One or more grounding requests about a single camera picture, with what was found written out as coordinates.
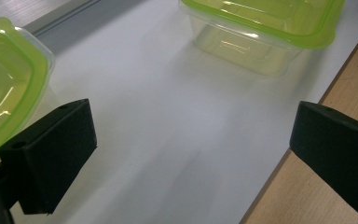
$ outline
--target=wooden surface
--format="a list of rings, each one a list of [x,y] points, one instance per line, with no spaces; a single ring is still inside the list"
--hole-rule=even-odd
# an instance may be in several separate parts
[[[358,120],[358,47],[320,104]],[[290,149],[241,224],[354,224],[358,213]]]

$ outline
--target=lime green container lid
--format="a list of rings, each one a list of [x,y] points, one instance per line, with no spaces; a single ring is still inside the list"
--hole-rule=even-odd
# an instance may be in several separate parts
[[[211,16],[279,37],[303,49],[333,42],[344,0],[181,0]]]
[[[31,117],[53,64],[37,39],[0,18],[0,146]]]

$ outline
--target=clear plastic box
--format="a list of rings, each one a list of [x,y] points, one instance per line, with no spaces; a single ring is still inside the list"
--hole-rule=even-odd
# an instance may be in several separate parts
[[[302,49],[329,45],[343,0],[180,0],[200,48],[261,75],[283,74]]]
[[[54,56],[42,43],[0,18],[0,146],[32,116],[53,66]]]

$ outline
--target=white table surface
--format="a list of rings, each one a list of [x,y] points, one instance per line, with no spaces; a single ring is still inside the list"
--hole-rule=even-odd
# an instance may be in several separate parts
[[[17,223],[236,224],[358,43],[347,0],[327,49],[267,78],[197,49],[176,0],[102,0],[39,36],[57,57],[37,112],[89,98],[98,148],[55,213]]]

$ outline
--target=plastic food container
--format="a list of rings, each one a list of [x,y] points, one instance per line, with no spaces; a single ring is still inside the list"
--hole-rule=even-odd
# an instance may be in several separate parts
[[[32,116],[53,65],[36,38],[0,18],[0,146]]]
[[[200,48],[258,74],[283,74],[335,38],[344,0],[180,0]]]

